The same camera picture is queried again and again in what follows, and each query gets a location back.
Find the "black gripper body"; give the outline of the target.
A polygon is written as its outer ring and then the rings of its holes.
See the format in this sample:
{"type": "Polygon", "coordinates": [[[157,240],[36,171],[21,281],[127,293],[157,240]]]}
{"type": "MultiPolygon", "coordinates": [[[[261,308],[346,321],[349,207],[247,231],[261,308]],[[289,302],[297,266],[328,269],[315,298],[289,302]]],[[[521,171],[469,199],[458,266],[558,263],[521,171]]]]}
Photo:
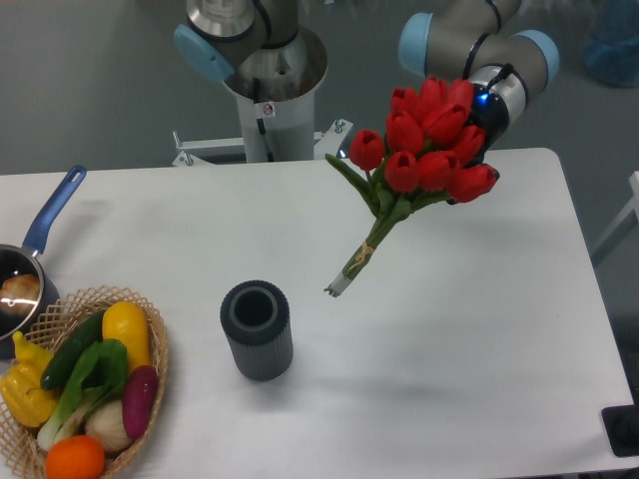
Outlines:
{"type": "Polygon", "coordinates": [[[471,75],[473,86],[469,122],[484,131],[485,139],[471,165],[484,162],[486,152],[524,112],[528,103],[525,83],[513,68],[481,68],[471,75]]]}

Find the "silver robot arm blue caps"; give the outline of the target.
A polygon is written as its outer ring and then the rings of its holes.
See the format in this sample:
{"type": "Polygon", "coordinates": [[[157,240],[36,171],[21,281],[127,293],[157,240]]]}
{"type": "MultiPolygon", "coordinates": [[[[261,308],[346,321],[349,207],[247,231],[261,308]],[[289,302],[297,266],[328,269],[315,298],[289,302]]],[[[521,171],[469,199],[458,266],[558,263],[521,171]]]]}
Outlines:
{"type": "MultiPolygon", "coordinates": [[[[499,32],[516,1],[455,1],[439,16],[413,15],[398,43],[407,71],[475,88],[471,120],[493,144],[542,93],[559,68],[554,42],[528,30],[499,32]]],[[[344,156],[351,125],[315,129],[315,93],[327,70],[320,37],[302,26],[294,1],[190,1],[174,33],[182,57],[235,96],[240,145],[250,163],[344,156]]]]}

